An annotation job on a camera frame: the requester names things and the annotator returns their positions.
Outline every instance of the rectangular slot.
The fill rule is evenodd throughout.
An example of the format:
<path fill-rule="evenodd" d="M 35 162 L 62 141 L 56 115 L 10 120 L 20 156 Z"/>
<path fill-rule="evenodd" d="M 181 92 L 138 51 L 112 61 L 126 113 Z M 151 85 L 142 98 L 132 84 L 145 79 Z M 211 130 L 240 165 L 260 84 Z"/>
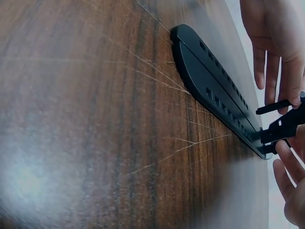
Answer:
<path fill-rule="evenodd" d="M 229 116 L 229 119 L 233 119 L 233 116 L 232 116 L 232 112 L 228 109 L 228 116 Z"/>
<path fill-rule="evenodd" d="M 219 69 L 221 68 L 220 63 L 218 61 L 215 60 L 215 64 L 216 64 L 217 68 L 219 68 Z"/>
<path fill-rule="evenodd" d="M 226 76 L 227 76 L 227 81 L 228 81 L 229 83 L 231 83 L 231 78 L 228 76 L 228 74 L 227 74 Z"/>
<path fill-rule="evenodd" d="M 199 41 L 199 43 L 200 43 L 200 47 L 203 49 L 203 51 L 205 51 L 205 45 L 201 41 Z"/>
<path fill-rule="evenodd" d="M 227 113 L 227 108 L 226 108 L 226 106 L 225 106 L 223 103 L 221 103 L 221 108 L 223 109 L 223 111 L 224 111 L 225 113 Z"/>
<path fill-rule="evenodd" d="M 221 108 L 220 100 L 215 96 L 215 103 Z"/>
<path fill-rule="evenodd" d="M 206 90 L 206 93 L 207 93 L 208 97 L 209 97 L 210 99 L 213 99 L 213 94 L 212 94 L 211 90 L 208 89 L 208 88 L 206 88 L 205 90 Z"/>
<path fill-rule="evenodd" d="M 209 53 L 209 57 L 210 57 L 210 59 L 213 61 L 213 60 L 214 60 L 213 55 L 211 54 L 211 52 L 210 52 L 210 51 L 208 51 L 208 53 Z"/>

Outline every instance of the black plastic clip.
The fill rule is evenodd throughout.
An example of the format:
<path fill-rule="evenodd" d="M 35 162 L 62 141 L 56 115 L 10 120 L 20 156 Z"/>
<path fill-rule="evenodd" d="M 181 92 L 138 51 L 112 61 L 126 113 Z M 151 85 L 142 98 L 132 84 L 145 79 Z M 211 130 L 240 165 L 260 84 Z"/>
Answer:
<path fill-rule="evenodd" d="M 276 143 L 280 140 L 285 140 L 288 143 L 287 139 L 295 136 L 297 126 L 305 124 L 305 92 L 301 92 L 300 97 L 302 103 L 298 109 L 293 109 L 287 112 L 285 115 L 271 123 L 267 130 L 261 130 L 259 132 L 261 142 L 265 145 L 265 151 L 277 154 L 275 150 Z M 259 108 L 256 111 L 256 114 L 263 115 L 289 106 L 291 106 L 291 103 L 289 103 L 288 100 L 283 100 Z"/>

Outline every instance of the wood grain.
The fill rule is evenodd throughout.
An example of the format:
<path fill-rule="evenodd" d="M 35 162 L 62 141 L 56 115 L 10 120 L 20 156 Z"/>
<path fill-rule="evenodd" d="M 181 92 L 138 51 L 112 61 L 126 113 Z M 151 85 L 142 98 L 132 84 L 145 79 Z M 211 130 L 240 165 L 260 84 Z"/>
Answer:
<path fill-rule="evenodd" d="M 224 0 L 0 1 L 1 228 L 267 228 L 266 162 L 185 90 L 180 23 L 251 81 Z"/>

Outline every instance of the finger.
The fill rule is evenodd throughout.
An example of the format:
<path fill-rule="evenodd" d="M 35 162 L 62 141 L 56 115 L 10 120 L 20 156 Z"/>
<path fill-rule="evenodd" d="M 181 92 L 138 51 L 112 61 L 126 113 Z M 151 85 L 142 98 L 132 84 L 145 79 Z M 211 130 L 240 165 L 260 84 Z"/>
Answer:
<path fill-rule="evenodd" d="M 266 51 L 253 46 L 254 78 L 258 89 L 264 89 L 265 84 L 265 55 Z"/>
<path fill-rule="evenodd" d="M 279 141 L 276 144 L 275 149 L 278 152 L 282 163 L 290 174 L 292 180 L 298 184 L 305 178 L 305 170 L 298 162 L 285 141 Z"/>
<path fill-rule="evenodd" d="M 281 72 L 281 82 L 280 82 L 280 91 L 278 95 L 278 101 L 282 101 L 287 99 L 287 71 L 285 63 L 282 61 L 282 72 Z M 288 111 L 288 107 L 281 108 L 278 112 L 282 115 L 286 114 Z"/>
<path fill-rule="evenodd" d="M 296 135 L 289 138 L 288 142 L 299 158 L 305 162 L 305 125 L 299 125 L 296 129 Z"/>
<path fill-rule="evenodd" d="M 296 153 L 300 157 L 300 159 L 305 163 L 305 125 L 299 125 L 296 129 L 296 139 L 298 139 L 298 149 L 296 150 Z"/>
<path fill-rule="evenodd" d="M 304 75 L 305 62 L 303 60 L 294 59 L 285 63 L 287 67 L 287 95 L 288 100 L 293 104 L 293 108 L 298 108 L 300 100 L 301 83 Z"/>
<path fill-rule="evenodd" d="M 267 53 L 265 105 L 275 103 L 277 77 L 280 57 L 271 52 Z"/>
<path fill-rule="evenodd" d="M 276 183 L 282 193 L 284 200 L 287 201 L 295 187 L 291 183 L 281 160 L 277 159 L 273 162 L 273 170 Z"/>

